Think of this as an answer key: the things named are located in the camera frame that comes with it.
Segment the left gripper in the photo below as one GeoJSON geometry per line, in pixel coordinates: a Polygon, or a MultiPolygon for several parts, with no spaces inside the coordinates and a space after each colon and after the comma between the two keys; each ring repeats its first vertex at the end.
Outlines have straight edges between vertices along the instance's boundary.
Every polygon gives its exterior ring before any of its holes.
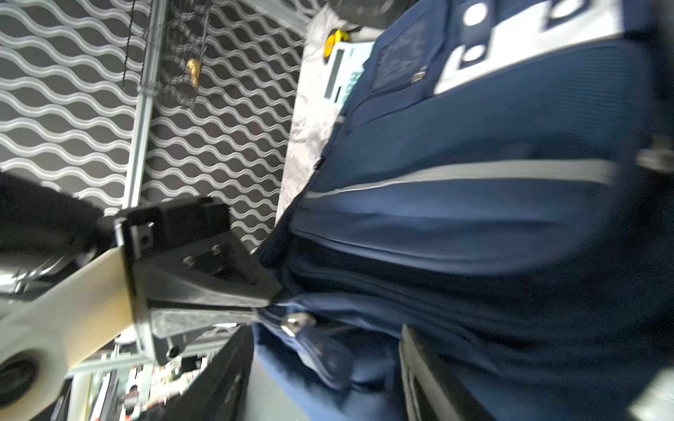
{"type": "Polygon", "coordinates": [[[123,210],[115,219],[139,348],[165,365],[218,324],[245,325],[282,286],[212,198],[123,210]]]}

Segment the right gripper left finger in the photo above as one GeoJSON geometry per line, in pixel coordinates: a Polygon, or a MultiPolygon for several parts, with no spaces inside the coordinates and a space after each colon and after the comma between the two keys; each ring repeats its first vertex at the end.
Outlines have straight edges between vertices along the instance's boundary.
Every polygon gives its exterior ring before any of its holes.
{"type": "Polygon", "coordinates": [[[208,367],[163,414],[174,421],[235,421],[245,402],[254,358],[254,335],[240,328],[208,367]]]}

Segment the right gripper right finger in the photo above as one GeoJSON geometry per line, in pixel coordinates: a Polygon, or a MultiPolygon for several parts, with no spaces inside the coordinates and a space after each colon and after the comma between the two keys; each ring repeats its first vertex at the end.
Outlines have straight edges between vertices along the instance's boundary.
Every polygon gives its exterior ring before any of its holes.
{"type": "Polygon", "coordinates": [[[449,366],[430,351],[421,333],[411,326],[402,327],[399,356],[409,420],[472,421],[493,418],[456,379],[449,366]]]}

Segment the navy blue backpack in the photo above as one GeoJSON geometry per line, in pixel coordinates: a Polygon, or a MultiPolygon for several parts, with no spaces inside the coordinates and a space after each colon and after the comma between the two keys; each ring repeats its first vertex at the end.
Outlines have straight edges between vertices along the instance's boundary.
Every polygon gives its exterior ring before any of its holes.
{"type": "Polygon", "coordinates": [[[421,333],[493,420],[634,420],[673,363],[673,4],[420,1],[263,247],[312,420],[409,420],[421,333]]]}

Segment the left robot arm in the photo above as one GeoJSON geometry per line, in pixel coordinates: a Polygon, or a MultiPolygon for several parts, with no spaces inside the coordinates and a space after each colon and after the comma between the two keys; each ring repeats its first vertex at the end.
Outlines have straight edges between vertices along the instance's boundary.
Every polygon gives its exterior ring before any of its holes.
{"type": "Polygon", "coordinates": [[[13,175],[1,178],[1,260],[30,282],[116,249],[138,348],[166,363],[209,327],[246,324],[281,285],[240,243],[212,198],[174,199],[106,217],[84,201],[13,175]]]}

